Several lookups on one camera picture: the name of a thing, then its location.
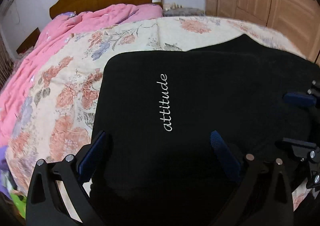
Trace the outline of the black pants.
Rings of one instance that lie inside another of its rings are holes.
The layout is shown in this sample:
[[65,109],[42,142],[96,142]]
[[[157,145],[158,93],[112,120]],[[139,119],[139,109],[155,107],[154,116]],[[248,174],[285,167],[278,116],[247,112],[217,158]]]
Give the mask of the black pants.
[[270,219],[268,184],[247,210],[225,210],[247,154],[281,159],[291,189],[306,178],[284,138],[319,143],[319,111],[289,104],[319,79],[319,66],[241,35],[181,51],[110,58],[93,135],[105,132],[90,196],[103,225],[257,225]]

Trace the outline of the green cloth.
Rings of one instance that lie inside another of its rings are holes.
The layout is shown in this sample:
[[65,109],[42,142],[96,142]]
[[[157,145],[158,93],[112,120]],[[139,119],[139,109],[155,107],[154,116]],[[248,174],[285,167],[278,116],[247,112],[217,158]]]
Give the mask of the green cloth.
[[20,215],[25,218],[27,197],[24,195],[16,195],[14,193],[10,193],[10,196]]

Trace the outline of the purple bed sheet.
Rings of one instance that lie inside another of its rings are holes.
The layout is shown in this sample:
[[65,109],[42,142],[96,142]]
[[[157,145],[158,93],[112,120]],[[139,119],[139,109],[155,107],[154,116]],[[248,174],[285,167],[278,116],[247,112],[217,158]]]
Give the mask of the purple bed sheet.
[[7,151],[7,146],[3,146],[0,148],[0,170],[1,170],[1,182],[0,188],[1,193],[3,193],[9,200],[11,200],[10,194],[6,186],[4,186],[4,174],[9,171],[9,167],[5,158],[5,154]]

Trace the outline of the floral cream quilt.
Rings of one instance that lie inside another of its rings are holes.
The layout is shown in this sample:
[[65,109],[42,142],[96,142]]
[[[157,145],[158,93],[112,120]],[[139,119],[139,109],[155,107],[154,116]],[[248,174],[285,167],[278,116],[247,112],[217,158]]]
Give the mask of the floral cream quilt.
[[39,69],[8,141],[6,161],[18,192],[27,195],[38,159],[62,160],[89,143],[107,61],[122,52],[187,51],[242,34],[271,48],[301,55],[282,33],[218,17],[168,17],[73,34]]

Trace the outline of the light wooden wardrobe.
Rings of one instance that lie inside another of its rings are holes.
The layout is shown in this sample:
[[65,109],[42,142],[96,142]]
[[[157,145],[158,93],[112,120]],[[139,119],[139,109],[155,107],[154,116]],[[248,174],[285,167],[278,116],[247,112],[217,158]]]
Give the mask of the light wooden wardrobe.
[[206,0],[205,12],[277,30],[319,63],[319,0]]

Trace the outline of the beaded window curtain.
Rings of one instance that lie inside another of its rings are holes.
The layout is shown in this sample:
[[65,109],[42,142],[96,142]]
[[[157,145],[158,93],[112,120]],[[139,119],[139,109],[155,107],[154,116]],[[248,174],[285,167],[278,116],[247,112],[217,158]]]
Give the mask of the beaded window curtain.
[[0,38],[0,89],[2,89],[10,75],[12,74],[12,68],[14,62],[11,60],[3,42]]

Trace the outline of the grey patterned pillow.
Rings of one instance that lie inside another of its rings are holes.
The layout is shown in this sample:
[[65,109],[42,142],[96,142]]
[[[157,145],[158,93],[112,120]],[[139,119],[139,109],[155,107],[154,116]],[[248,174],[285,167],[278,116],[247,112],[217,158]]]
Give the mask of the grey patterned pillow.
[[176,8],[163,10],[164,17],[189,17],[189,16],[205,16],[203,10],[192,7]]

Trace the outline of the brown wooden nightstand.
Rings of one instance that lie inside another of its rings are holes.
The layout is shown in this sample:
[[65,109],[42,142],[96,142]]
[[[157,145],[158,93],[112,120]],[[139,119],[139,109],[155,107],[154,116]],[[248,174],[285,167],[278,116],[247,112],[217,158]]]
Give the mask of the brown wooden nightstand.
[[33,32],[24,40],[24,42],[16,50],[17,54],[25,53],[28,49],[35,46],[40,36],[39,28],[33,30]]

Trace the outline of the pink quilt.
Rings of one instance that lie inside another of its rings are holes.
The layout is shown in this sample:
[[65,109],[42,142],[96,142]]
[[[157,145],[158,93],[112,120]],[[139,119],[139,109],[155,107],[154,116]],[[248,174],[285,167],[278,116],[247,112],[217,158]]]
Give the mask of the pink quilt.
[[55,17],[43,29],[33,51],[22,61],[1,91],[1,146],[8,144],[21,106],[33,84],[32,78],[51,56],[67,44],[73,34],[161,16],[162,8],[156,4],[117,4],[73,17],[67,14]]

